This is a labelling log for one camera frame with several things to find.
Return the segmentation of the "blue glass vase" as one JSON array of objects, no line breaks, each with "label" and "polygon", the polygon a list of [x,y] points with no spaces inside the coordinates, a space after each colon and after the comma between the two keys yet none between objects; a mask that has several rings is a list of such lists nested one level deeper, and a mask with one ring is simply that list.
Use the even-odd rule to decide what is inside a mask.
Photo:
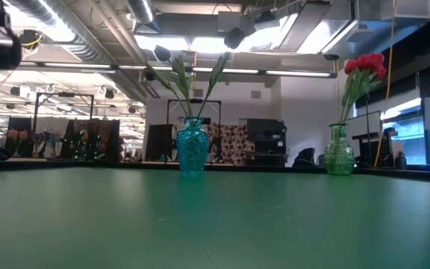
[{"label": "blue glass vase", "polygon": [[208,133],[202,128],[202,120],[187,117],[185,128],[176,135],[178,162],[182,176],[199,176],[203,174],[208,158]]}]

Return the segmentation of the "black office chair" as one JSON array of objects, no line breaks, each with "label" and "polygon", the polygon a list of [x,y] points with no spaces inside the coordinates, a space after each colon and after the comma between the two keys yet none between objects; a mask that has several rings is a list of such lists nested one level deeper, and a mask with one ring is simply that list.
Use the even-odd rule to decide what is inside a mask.
[{"label": "black office chair", "polygon": [[300,167],[316,167],[316,163],[314,160],[315,148],[309,147],[305,148],[299,152],[296,156],[292,168],[300,168]]}]

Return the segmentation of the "grey rectangular ceiling duct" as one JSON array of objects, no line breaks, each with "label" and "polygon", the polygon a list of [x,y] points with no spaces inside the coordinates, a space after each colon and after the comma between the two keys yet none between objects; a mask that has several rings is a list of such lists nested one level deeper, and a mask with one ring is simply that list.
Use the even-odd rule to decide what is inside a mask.
[{"label": "grey rectangular ceiling duct", "polygon": [[356,26],[356,0],[153,0],[154,18],[134,23],[142,49],[157,45],[215,54],[243,34],[239,52],[328,54]]}]

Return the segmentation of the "black mesh stand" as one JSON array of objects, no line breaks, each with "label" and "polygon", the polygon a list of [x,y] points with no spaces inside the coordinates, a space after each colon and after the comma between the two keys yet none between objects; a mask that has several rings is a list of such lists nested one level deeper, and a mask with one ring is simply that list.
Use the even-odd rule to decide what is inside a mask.
[{"label": "black mesh stand", "polygon": [[389,127],[381,133],[376,152],[375,167],[394,168],[392,136],[397,132],[394,127]]}]

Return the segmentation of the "green table mat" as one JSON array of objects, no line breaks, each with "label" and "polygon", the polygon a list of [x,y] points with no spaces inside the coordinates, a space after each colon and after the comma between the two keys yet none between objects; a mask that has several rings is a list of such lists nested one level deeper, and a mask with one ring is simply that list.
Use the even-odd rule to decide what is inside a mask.
[{"label": "green table mat", "polygon": [[0,171],[0,269],[430,269],[430,182]]}]

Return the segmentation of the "ribbed silver air duct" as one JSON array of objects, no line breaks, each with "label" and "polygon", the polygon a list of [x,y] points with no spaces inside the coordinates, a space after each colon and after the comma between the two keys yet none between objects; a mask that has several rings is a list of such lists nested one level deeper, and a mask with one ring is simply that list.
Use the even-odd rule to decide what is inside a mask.
[{"label": "ribbed silver air duct", "polygon": [[109,65],[120,70],[143,70],[143,65],[116,65],[116,61],[63,0],[7,0],[34,19],[43,33],[86,64]]}]

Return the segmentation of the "black artificial tulip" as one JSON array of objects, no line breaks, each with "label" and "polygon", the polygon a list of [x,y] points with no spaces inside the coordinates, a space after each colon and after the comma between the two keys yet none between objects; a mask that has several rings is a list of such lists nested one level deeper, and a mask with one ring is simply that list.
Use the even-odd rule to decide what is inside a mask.
[{"label": "black artificial tulip", "polygon": [[[240,28],[232,28],[225,36],[224,38],[224,44],[230,49],[236,49],[242,42],[242,40],[245,37],[244,31],[242,31]],[[197,114],[197,118],[200,118],[202,111],[205,107],[205,103],[208,100],[208,97],[211,95],[212,90],[214,89],[215,85],[219,82],[219,77],[222,74],[222,71],[225,69],[225,65],[230,57],[230,52],[224,52],[220,55],[218,58],[218,61],[216,62],[214,68],[211,71],[211,77],[209,79],[208,89],[207,93],[202,101],[202,106]]]}]

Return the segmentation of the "black cabinet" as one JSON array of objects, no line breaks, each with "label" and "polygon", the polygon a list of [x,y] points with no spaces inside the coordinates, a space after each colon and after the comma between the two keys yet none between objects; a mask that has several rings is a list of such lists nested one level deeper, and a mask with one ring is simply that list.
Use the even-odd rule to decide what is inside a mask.
[{"label": "black cabinet", "polygon": [[286,132],[282,120],[248,119],[248,140],[254,149],[246,153],[246,165],[252,167],[285,167]]}]

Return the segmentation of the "green glass vase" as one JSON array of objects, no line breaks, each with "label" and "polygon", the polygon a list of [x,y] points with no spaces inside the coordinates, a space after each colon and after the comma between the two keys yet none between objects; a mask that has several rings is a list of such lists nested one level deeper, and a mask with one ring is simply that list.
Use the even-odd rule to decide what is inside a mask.
[{"label": "green glass vase", "polygon": [[355,168],[355,157],[346,138],[346,124],[331,124],[329,127],[331,140],[325,149],[325,168],[329,174],[348,176]]}]

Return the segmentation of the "black metal gantry frame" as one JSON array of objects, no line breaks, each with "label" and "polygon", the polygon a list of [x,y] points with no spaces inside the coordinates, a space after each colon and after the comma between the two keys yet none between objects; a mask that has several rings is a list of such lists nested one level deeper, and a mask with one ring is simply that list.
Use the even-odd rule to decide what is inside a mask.
[{"label": "black metal gantry frame", "polygon": [[[166,101],[166,124],[170,123],[169,120],[169,114],[172,111],[172,108],[175,108],[175,106],[171,107],[170,104],[172,102],[175,102],[176,104],[178,104],[179,106],[181,106],[181,103],[177,100],[177,99],[168,99]],[[208,100],[206,103],[208,103],[210,106],[212,106],[212,104],[218,104],[219,108],[216,110],[216,112],[218,113],[218,121],[216,122],[218,125],[221,124],[221,117],[222,117],[222,102],[219,100]],[[191,98],[190,99],[190,104],[203,104],[203,100],[202,99],[197,99],[197,98]]]},{"label": "black metal gantry frame", "polygon": [[82,94],[82,93],[69,93],[69,92],[60,92],[60,93],[36,93],[36,99],[35,99],[35,107],[34,107],[34,123],[33,123],[33,127],[34,129],[36,128],[35,126],[37,125],[37,116],[38,116],[38,111],[39,111],[39,107],[42,105],[42,102],[39,102],[39,98],[41,96],[58,96],[58,97],[66,97],[66,98],[75,98],[75,97],[89,97],[90,98],[90,114],[89,116],[85,116],[85,118],[83,118],[82,116],[80,116],[79,118],[77,118],[76,116],[68,116],[69,119],[80,119],[80,120],[88,120],[89,123],[93,122],[93,109],[94,109],[94,102],[95,102],[95,96],[93,94]]}]

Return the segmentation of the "black upright panel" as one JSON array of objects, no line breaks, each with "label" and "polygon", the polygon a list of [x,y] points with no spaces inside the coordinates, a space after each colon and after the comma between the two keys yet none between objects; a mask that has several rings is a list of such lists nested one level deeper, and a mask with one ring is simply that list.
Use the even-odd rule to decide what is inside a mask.
[{"label": "black upright panel", "polygon": [[146,142],[147,161],[167,161],[172,154],[172,125],[150,125]]}]

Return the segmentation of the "round silver air duct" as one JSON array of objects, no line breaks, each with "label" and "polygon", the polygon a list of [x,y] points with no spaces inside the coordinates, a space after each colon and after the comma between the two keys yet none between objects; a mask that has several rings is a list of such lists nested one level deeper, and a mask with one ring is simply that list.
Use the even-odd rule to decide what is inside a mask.
[{"label": "round silver air duct", "polygon": [[135,20],[140,24],[150,23],[156,17],[152,0],[126,0]]}]

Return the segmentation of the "whiteboard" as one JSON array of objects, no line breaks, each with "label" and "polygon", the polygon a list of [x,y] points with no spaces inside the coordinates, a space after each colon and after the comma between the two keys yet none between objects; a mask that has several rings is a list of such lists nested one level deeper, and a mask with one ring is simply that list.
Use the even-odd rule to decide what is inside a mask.
[{"label": "whiteboard", "polygon": [[353,148],[355,156],[360,155],[360,145],[358,136],[369,135],[370,138],[363,138],[362,142],[366,143],[377,141],[381,131],[381,112],[374,111],[358,117],[350,118],[346,121],[346,139]]}]

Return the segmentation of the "red patterned backdrop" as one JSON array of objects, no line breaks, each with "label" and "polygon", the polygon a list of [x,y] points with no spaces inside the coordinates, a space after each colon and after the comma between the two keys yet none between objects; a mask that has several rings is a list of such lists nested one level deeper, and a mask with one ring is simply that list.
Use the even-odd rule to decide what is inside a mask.
[{"label": "red patterned backdrop", "polygon": [[248,154],[255,151],[255,144],[248,138],[247,125],[211,123],[204,130],[208,133],[210,142],[207,162],[246,166]]}]

